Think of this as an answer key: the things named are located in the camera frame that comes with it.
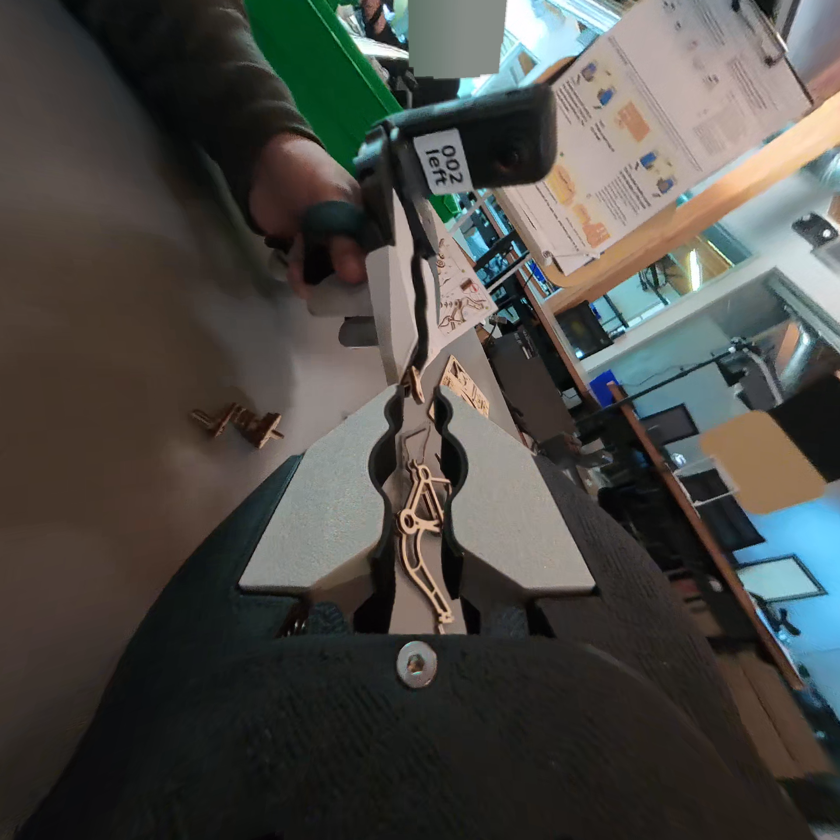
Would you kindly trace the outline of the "wooden gear crank assembly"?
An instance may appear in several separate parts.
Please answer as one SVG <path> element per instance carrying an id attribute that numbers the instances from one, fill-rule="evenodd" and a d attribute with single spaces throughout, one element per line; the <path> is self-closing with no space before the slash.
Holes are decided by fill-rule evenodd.
<path id="1" fill-rule="evenodd" d="M 239 403 L 230 403 L 216 413 L 194 409 L 189 413 L 189 417 L 209 438 L 219 438 L 225 430 L 233 428 L 245 441 L 257 449 L 262 449 L 269 442 L 282 440 L 285 437 L 279 430 L 281 421 L 279 413 L 259 415 Z"/>

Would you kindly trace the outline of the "wooden bicycle frame model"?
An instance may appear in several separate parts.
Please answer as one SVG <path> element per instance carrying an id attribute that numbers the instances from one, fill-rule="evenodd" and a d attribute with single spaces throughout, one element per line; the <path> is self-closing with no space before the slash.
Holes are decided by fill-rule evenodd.
<path id="1" fill-rule="evenodd" d="M 445 635 L 455 615 L 443 588 L 437 583 L 423 555 L 425 537 L 443 536 L 445 502 L 452 491 L 449 479 L 437 476 L 426 463 L 432 425 L 426 423 L 404 434 L 402 453 L 410 489 L 405 504 L 395 516 L 397 551 L 404 571 L 430 606 L 435 633 Z"/>

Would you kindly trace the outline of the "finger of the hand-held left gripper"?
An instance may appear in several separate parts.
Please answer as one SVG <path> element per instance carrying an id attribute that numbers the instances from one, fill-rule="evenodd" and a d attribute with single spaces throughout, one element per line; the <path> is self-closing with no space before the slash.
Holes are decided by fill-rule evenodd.
<path id="1" fill-rule="evenodd" d="M 365 283 L 349 284 L 331 265 L 328 238 L 358 235 Z M 428 237 L 413 205 L 399 196 L 366 197 L 364 209 L 315 206 L 308 219 L 308 309 L 319 317 L 368 319 L 389 385 L 402 385 L 428 361 Z"/>
<path id="2" fill-rule="evenodd" d="M 428 366 L 436 359 L 445 343 L 439 327 L 441 319 L 441 274 L 445 262 L 441 256 L 444 242 L 441 234 L 446 233 L 431 203 L 417 203 L 416 209 L 422 222 L 423 231 L 432 246 L 431 256 L 424 258 L 427 269 L 423 269 L 425 290 L 427 293 L 426 323 L 427 323 L 427 353 L 425 362 L 418 367 L 421 375 L 425 374 Z"/>

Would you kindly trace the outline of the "person's left hand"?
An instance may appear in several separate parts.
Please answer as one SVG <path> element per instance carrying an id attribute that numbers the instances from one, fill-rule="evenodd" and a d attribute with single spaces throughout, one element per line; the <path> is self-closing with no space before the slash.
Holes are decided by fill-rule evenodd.
<path id="1" fill-rule="evenodd" d="M 293 133 L 273 137 L 260 152 L 248 192 L 256 230 L 273 243 L 290 245 L 287 282 L 303 299 L 312 287 L 303 277 L 301 221 L 316 205 L 361 206 L 354 178 L 318 143 Z"/>

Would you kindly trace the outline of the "assembly instruction booklet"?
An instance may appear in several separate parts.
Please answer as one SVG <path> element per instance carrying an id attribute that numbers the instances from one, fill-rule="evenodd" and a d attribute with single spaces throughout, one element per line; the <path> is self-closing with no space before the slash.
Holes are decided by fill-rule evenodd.
<path id="1" fill-rule="evenodd" d="M 441 236 L 444 239 L 441 248 L 444 267 L 440 281 L 442 307 L 439 327 L 446 347 L 486 321 L 497 311 L 497 304 L 461 247 L 449 233 Z"/>

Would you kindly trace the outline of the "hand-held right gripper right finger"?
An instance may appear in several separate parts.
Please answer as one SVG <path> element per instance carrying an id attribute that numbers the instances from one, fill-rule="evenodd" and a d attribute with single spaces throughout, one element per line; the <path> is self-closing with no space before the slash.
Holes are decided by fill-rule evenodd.
<path id="1" fill-rule="evenodd" d="M 534 455 L 440 385 L 440 466 L 451 482 L 448 579 L 481 622 L 543 599 L 588 597 L 595 579 Z"/>

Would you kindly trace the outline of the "black wall sensor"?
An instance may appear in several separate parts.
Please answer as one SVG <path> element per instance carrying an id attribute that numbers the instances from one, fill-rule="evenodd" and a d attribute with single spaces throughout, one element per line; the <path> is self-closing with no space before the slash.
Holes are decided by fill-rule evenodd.
<path id="1" fill-rule="evenodd" d="M 819 249 L 838 239 L 837 228 L 823 216 L 808 213 L 797 218 L 791 230 L 800 236 L 812 249 Z"/>

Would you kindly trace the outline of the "black computer monitor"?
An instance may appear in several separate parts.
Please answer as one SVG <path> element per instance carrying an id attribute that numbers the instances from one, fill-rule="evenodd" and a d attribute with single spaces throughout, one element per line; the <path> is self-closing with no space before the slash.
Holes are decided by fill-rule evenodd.
<path id="1" fill-rule="evenodd" d="M 638 418 L 646 435 L 657 448 L 699 435 L 700 430 L 688 407 L 680 403 Z"/>
<path id="2" fill-rule="evenodd" d="M 586 360 L 614 345 L 589 301 L 558 312 L 555 320 L 577 360 Z"/>

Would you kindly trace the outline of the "black equipment box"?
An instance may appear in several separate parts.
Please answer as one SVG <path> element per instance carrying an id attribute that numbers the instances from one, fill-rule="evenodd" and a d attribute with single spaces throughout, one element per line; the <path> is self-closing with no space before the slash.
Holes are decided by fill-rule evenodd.
<path id="1" fill-rule="evenodd" d="M 494 339 L 488 360 L 511 414 L 537 444 L 576 432 L 561 391 L 524 327 Z"/>

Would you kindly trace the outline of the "black panel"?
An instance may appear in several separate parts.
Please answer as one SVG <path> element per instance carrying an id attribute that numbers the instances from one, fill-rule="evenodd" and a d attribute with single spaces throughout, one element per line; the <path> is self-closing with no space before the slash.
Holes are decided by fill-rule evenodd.
<path id="1" fill-rule="evenodd" d="M 839 380 L 827 375 L 769 410 L 826 483 L 839 480 Z"/>

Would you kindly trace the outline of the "plywood display stand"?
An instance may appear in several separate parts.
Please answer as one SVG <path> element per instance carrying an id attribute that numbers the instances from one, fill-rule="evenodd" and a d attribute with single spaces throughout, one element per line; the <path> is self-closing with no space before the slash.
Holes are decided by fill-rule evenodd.
<path id="1" fill-rule="evenodd" d="M 700 449 L 750 514 L 820 499 L 828 483 L 771 415 L 750 411 L 699 436 Z"/>

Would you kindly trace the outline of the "long wooden desk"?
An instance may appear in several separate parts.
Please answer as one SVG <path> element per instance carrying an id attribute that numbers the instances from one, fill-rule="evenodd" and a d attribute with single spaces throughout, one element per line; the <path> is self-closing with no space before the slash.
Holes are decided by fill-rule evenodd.
<path id="1" fill-rule="evenodd" d="M 621 411 L 626 422 L 633 430 L 633 434 L 638 443 L 643 447 L 652 469 L 667 488 L 669 495 L 672 496 L 675 503 L 679 506 L 682 515 L 688 522 L 693 533 L 695 533 L 697 539 L 703 545 L 703 549 L 708 554 L 710 561 L 714 563 L 719 578 L 725 583 L 728 591 L 737 601 L 741 612 L 749 620 L 763 651 L 770 656 L 774 666 L 779 670 L 790 688 L 797 691 L 803 690 L 805 685 L 797 667 L 791 661 L 790 656 L 786 653 L 778 638 L 763 620 L 751 595 L 744 588 L 738 575 L 732 568 L 728 557 L 720 549 L 711 531 L 700 518 L 697 509 L 692 505 L 691 498 L 681 488 L 677 477 L 668 468 L 664 457 L 657 450 L 655 443 L 651 440 L 647 431 L 644 430 L 633 408 L 634 399 L 629 397 L 623 387 L 614 381 L 609 381 L 607 387 L 610 389 L 615 400 L 614 404 L 608 407 L 609 410 Z"/>

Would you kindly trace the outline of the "person's left forearm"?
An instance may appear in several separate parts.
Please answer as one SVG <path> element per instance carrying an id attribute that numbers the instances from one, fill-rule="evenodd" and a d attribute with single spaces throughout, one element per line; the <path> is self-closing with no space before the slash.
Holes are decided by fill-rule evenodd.
<path id="1" fill-rule="evenodd" d="M 277 135 L 320 145 L 233 1 L 64 1 L 143 103 L 219 167 L 249 226 L 258 158 Z"/>

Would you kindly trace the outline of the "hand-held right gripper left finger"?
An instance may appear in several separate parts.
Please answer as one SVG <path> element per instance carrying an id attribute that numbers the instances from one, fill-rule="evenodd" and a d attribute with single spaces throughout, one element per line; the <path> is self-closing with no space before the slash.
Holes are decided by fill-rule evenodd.
<path id="1" fill-rule="evenodd" d="M 239 588 L 331 602 L 363 634 L 386 634 L 396 593 L 394 503 L 405 398 L 387 387 L 300 457 Z"/>

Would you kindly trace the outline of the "wooden parts sheet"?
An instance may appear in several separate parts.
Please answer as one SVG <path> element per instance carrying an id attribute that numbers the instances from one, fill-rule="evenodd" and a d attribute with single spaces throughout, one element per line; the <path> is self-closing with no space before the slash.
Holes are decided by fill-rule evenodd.
<path id="1" fill-rule="evenodd" d="M 448 388 L 480 415 L 489 418 L 490 403 L 487 397 L 453 354 L 450 354 L 447 359 L 438 385 Z"/>

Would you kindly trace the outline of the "clipboard with instruction sheet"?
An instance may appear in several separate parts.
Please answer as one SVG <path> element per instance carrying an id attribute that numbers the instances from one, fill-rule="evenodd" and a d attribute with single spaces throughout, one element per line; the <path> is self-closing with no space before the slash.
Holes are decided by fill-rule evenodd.
<path id="1" fill-rule="evenodd" d="M 555 314 L 583 300 L 600 297 L 765 193 L 838 142 L 839 93 L 836 91 L 793 127 L 717 178 L 705 191 L 679 206 L 667 207 L 591 264 L 570 277 L 562 276 L 561 289 L 537 303 Z"/>

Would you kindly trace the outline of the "green plastic bin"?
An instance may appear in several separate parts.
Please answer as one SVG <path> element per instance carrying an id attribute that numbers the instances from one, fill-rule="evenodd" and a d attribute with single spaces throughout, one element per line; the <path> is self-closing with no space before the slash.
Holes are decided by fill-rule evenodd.
<path id="1" fill-rule="evenodd" d="M 360 7 L 365 36 L 377 46 L 403 47 L 384 15 L 386 2 L 245 3 L 258 47 L 289 88 L 314 135 L 312 139 L 302 129 L 273 129 L 259 154 L 273 137 L 293 133 L 321 145 L 350 173 L 352 157 L 372 123 L 408 102 L 417 108 L 457 97 L 460 79 L 415 75 L 416 89 L 399 99 L 340 22 L 337 12 L 342 5 Z"/>

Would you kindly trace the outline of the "instruction sheet on clipboard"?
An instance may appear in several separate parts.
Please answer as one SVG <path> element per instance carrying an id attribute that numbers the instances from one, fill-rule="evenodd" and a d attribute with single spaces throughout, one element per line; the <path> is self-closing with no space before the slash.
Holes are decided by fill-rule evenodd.
<path id="1" fill-rule="evenodd" d="M 566 276 L 813 105 L 753 2 L 636 3 L 544 82 L 556 162 L 496 197 L 531 258 Z"/>

